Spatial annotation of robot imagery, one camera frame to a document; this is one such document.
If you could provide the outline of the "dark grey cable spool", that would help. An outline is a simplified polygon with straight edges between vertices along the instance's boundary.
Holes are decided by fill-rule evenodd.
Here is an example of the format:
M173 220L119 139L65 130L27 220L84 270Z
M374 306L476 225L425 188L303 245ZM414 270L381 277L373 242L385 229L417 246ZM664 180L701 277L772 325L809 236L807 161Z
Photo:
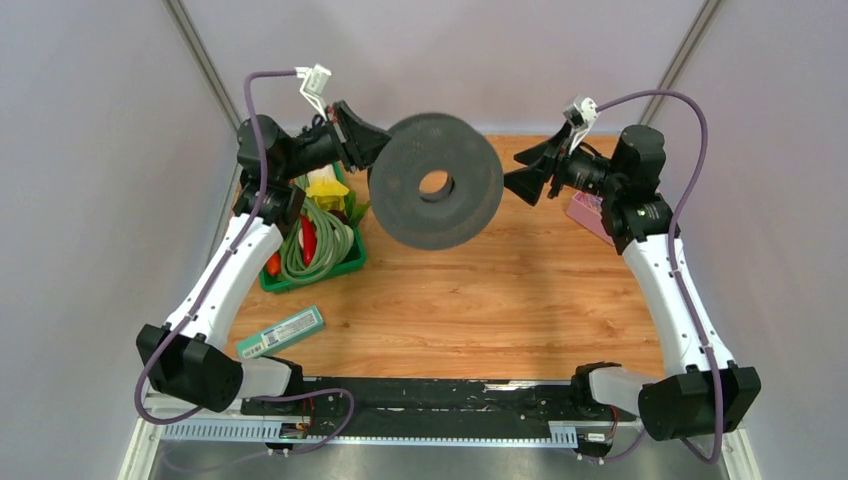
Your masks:
M368 174L371 209L393 240L437 251L481 234L502 200L503 167L495 148L455 116L408 116Z

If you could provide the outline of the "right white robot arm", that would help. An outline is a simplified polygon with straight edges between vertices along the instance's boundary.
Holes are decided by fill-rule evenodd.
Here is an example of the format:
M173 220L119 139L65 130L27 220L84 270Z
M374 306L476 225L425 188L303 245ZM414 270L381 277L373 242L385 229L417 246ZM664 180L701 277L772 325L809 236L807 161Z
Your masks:
M570 145L565 126L553 137L515 154L520 168L504 186L536 205L568 186L601 200L601 222L634 275L654 322L664 376L650 380L613 362L579 367L572 409L586 419L609 406L639 417L657 441L734 431L761 391L755 368L737 364L699 299L673 210L658 191L665 139L645 125L621 133L611 157Z

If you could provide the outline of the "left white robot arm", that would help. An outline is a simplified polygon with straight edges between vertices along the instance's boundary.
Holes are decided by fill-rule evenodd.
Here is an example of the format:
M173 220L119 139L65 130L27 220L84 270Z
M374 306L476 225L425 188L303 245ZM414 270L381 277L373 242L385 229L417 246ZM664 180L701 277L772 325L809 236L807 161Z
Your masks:
M136 337L144 364L143 387L202 409L222 412L235 400L266 396L279 413L294 414L306 389L281 360L240 361L225 351L236 313L255 278L300 220L306 196L295 179L327 165L356 173L370 167L390 133L338 101L314 116L300 133L286 133L267 115L250 115L238 131L241 192L225 238L179 307L160 326L146 324Z

